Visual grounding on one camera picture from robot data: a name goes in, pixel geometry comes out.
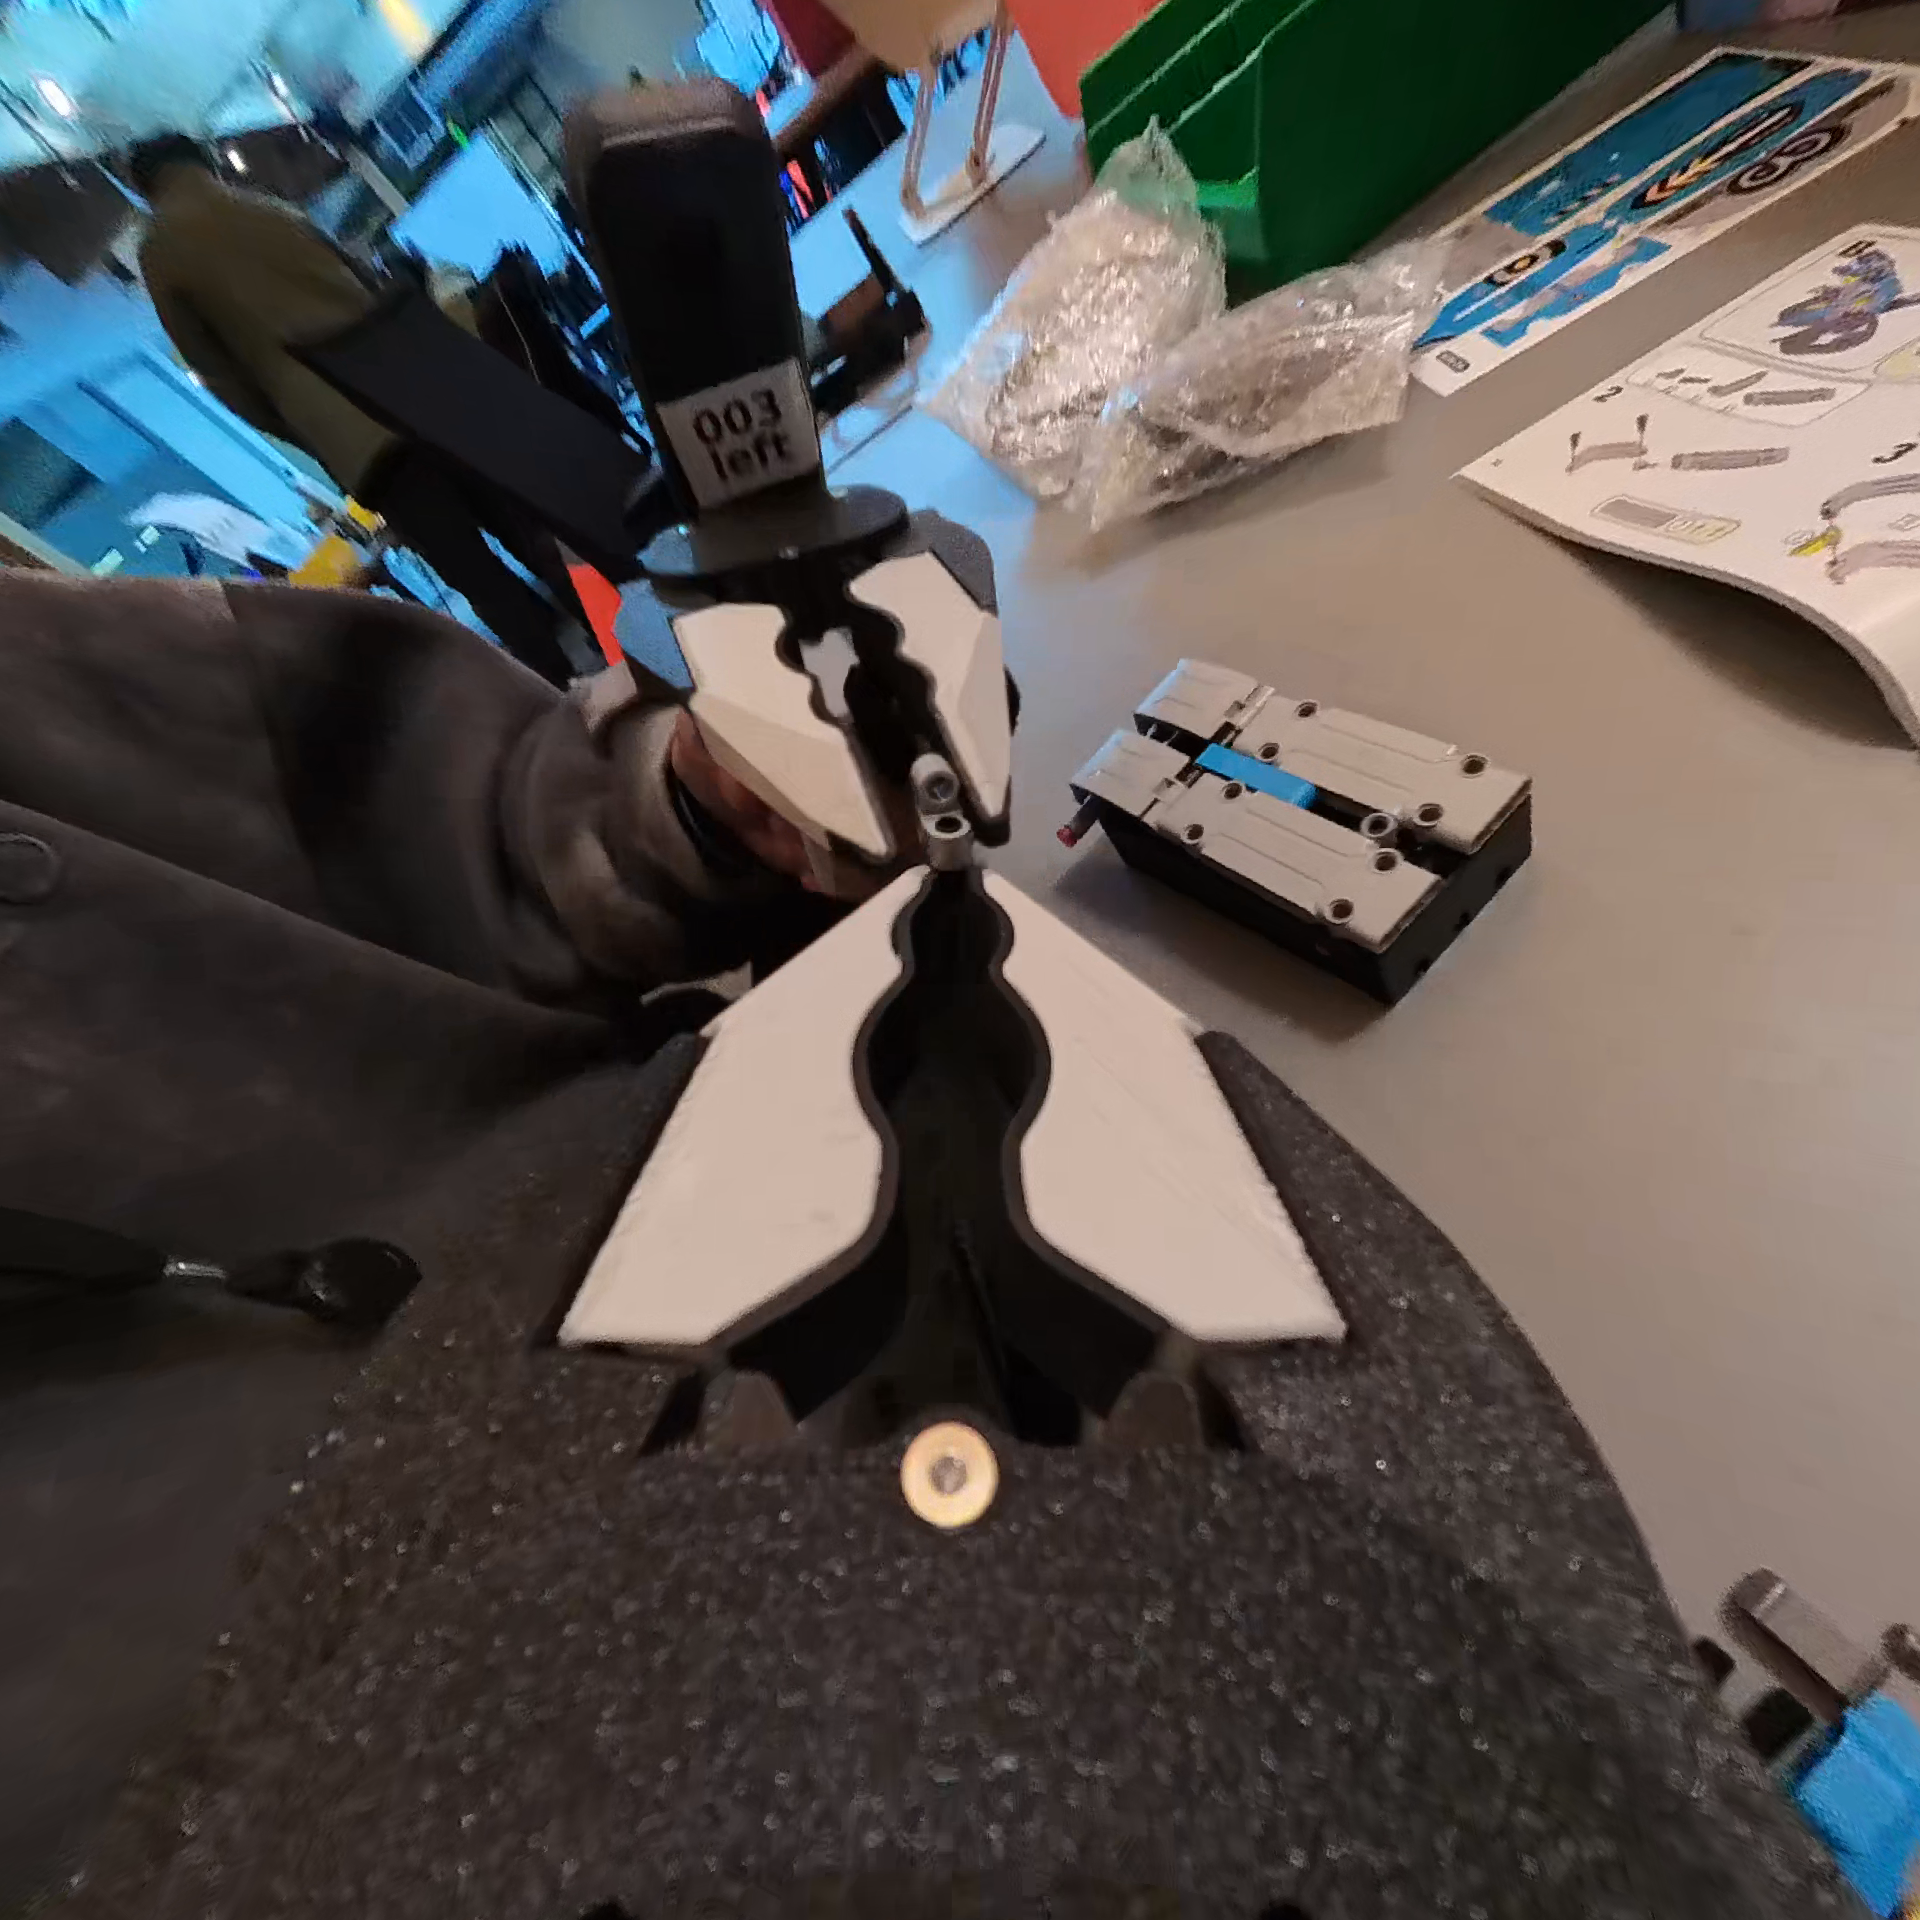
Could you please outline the open instruction booklet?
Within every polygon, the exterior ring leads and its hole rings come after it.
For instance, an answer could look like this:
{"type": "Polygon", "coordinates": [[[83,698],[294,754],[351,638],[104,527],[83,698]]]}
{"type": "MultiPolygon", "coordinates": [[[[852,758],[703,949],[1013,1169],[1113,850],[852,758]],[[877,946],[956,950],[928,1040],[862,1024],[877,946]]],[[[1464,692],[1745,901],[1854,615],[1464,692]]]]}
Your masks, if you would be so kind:
{"type": "Polygon", "coordinates": [[[1861,224],[1459,479],[1600,553],[1803,617],[1917,737],[1917,230],[1861,224]]]}

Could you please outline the blue sticker sheet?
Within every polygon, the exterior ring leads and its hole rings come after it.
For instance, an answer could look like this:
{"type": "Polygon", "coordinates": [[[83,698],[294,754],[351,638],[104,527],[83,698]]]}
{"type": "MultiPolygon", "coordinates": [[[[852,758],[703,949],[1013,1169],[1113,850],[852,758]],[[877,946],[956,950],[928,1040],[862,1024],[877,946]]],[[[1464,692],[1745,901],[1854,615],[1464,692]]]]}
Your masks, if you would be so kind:
{"type": "Polygon", "coordinates": [[[1461,393],[1915,111],[1915,63],[1710,50],[1447,230],[1413,378],[1461,393]]]}

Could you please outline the pile of brick pieces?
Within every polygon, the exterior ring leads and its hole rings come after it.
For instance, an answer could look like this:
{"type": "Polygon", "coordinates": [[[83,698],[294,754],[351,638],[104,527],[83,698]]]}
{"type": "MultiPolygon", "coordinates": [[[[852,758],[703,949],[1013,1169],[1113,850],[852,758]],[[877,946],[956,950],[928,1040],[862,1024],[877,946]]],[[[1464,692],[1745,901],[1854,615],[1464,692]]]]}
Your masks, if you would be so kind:
{"type": "Polygon", "coordinates": [[[1917,1916],[1917,1629],[1847,1633],[1780,1573],[1741,1574],[1691,1645],[1710,1688],[1757,1688],[1734,1725],[1875,1916],[1917,1916]]]}

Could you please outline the wooden stand with white base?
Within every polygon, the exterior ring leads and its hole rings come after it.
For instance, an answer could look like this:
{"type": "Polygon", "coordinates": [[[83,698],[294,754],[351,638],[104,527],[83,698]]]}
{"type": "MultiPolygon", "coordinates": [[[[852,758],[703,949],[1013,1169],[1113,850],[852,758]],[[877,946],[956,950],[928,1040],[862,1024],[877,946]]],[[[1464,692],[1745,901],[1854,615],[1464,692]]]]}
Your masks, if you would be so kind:
{"type": "Polygon", "coordinates": [[[981,66],[971,76],[975,92],[966,141],[940,173],[931,165],[950,145],[945,134],[936,134],[945,54],[926,58],[915,72],[897,181],[897,225],[912,248],[928,248],[1043,150],[1044,128],[1011,114],[1003,102],[1014,48],[1013,30],[995,26],[988,34],[981,66]]]}

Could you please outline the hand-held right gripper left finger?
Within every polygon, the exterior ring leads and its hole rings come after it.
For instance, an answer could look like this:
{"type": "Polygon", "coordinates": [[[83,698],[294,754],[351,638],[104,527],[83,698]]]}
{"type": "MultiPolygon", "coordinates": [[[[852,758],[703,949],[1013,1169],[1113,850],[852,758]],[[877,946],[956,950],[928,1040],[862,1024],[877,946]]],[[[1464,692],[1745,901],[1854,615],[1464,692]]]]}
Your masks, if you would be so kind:
{"type": "Polygon", "coordinates": [[[900,1144],[865,1063],[904,984],[915,868],[708,1021],[560,1319],[563,1348],[695,1353],[757,1329],[881,1233],[900,1144]]]}

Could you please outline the small grey brick connector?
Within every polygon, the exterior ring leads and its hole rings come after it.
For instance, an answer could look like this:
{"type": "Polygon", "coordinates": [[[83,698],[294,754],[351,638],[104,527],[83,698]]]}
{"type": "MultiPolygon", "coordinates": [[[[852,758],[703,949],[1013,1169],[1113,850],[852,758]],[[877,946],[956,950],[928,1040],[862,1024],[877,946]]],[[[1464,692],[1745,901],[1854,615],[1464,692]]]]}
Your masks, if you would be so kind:
{"type": "Polygon", "coordinates": [[[975,829],[968,793],[948,758],[936,752],[917,756],[908,790],[926,864],[934,872],[971,872],[975,865],[975,829]]]}

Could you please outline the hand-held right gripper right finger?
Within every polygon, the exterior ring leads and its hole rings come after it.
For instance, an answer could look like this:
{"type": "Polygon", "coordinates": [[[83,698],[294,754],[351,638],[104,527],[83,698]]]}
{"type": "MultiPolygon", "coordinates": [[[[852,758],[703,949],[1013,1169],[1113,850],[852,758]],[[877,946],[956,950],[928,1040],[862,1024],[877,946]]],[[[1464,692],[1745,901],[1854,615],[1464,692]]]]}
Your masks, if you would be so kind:
{"type": "Polygon", "coordinates": [[[1013,881],[982,885],[1013,930],[1001,981],[1047,1054],[1017,1146],[1031,1230],[1199,1346],[1342,1341],[1198,1024],[1013,881]]]}

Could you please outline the grey brick robot chassis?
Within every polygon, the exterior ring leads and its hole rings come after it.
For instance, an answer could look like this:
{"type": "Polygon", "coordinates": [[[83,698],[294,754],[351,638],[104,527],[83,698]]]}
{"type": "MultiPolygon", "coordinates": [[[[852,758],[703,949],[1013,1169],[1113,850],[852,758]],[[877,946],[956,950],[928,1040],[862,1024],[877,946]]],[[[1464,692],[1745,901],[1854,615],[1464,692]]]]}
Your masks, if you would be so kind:
{"type": "Polygon", "coordinates": [[[1532,778],[1486,752],[1181,657],[1069,778],[1064,848],[1401,1002],[1532,854],[1532,778]]]}

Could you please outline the person's left forearm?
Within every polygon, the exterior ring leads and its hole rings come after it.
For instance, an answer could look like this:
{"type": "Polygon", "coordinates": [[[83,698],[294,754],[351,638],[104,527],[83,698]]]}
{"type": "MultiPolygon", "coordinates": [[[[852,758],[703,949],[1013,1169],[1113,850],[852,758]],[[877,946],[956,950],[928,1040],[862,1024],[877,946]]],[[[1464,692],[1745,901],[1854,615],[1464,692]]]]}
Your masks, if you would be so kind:
{"type": "Polygon", "coordinates": [[[552,687],[363,592],[4,569],[4,801],[473,986],[571,1013],[765,967],[632,671],[552,687]]]}

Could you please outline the black drawstring toggle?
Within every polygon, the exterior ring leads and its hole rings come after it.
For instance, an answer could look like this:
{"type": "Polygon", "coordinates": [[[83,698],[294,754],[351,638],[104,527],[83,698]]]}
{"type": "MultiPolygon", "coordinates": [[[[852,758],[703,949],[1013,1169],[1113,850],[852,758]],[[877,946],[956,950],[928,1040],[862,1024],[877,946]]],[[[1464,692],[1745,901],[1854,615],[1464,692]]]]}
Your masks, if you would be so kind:
{"type": "Polygon", "coordinates": [[[367,1333],[384,1327],[411,1297],[420,1269],[381,1239],[336,1239],[244,1264],[171,1255],[159,1262],[159,1279],[296,1312],[324,1327],[367,1333]]]}

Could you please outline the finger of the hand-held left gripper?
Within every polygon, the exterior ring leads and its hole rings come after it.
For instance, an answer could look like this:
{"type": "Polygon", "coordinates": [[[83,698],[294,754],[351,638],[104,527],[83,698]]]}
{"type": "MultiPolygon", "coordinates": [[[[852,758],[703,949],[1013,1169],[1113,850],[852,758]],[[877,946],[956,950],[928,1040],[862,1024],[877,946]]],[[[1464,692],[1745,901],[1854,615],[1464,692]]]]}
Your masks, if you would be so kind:
{"type": "Polygon", "coordinates": [[[877,786],[812,674],[782,655],[784,634],[777,606],[679,612],[688,712],[708,754],[812,846],[885,865],[895,833],[877,786]]]}
{"type": "Polygon", "coordinates": [[[940,758],[981,841],[1005,841],[1013,815],[1017,690],[998,615],[934,554],[868,567],[868,610],[891,623],[885,679],[908,766],[940,758]]]}

